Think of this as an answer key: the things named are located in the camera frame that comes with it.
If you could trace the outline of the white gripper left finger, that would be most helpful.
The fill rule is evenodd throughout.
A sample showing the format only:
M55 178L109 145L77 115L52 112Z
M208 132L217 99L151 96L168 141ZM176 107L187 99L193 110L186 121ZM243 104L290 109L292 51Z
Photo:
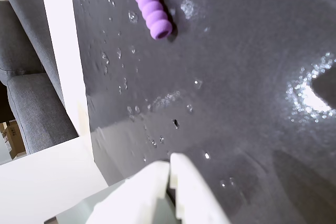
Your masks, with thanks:
M86 223L152 223L156 202L166 194L169 171L168 162L149 164L97 203Z

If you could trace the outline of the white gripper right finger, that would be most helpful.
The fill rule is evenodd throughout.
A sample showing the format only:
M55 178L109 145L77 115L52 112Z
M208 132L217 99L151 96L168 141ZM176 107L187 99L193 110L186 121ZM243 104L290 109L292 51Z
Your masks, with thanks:
M230 223L205 179L182 153L170 156L170 188L175 190L175 215L181 223Z

